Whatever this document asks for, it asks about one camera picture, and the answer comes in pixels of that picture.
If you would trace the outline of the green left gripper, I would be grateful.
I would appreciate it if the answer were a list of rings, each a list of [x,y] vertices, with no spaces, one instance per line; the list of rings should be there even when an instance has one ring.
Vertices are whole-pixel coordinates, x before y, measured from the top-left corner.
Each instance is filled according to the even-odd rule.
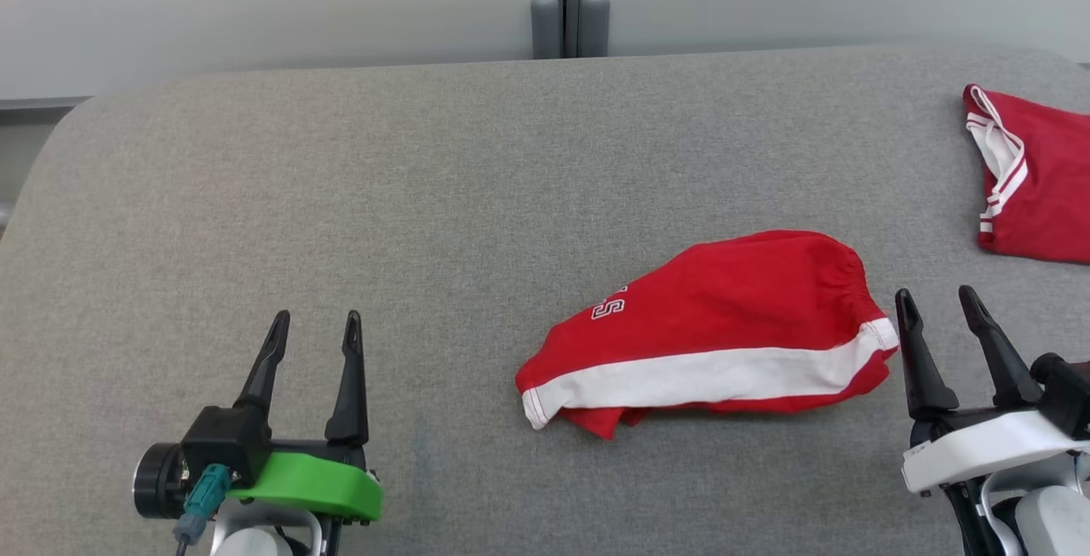
[[[290,312],[277,312],[250,367],[234,408],[268,412],[280,362],[290,331]],[[382,518],[384,487],[367,466],[364,447],[370,442],[362,324],[358,311],[347,315],[341,345],[344,359],[334,412],[319,440],[272,442],[261,476],[250,487],[233,487],[229,499],[265,501],[296,510],[331,516],[367,525]]]

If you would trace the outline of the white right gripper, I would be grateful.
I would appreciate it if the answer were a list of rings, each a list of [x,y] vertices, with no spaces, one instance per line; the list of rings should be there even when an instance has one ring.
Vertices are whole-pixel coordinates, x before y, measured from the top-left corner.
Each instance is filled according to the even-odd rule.
[[[993,319],[973,287],[958,289],[967,326],[980,343],[998,409],[1039,404],[1042,389],[1016,347]],[[894,297],[903,355],[904,392],[915,420],[911,447],[904,452],[904,486],[923,493],[967,479],[1070,456],[1074,484],[1087,482],[1087,439],[1075,438],[1038,410],[1008,411],[985,419],[974,410],[956,414],[957,394],[945,384],[924,339],[924,322],[909,289]]]

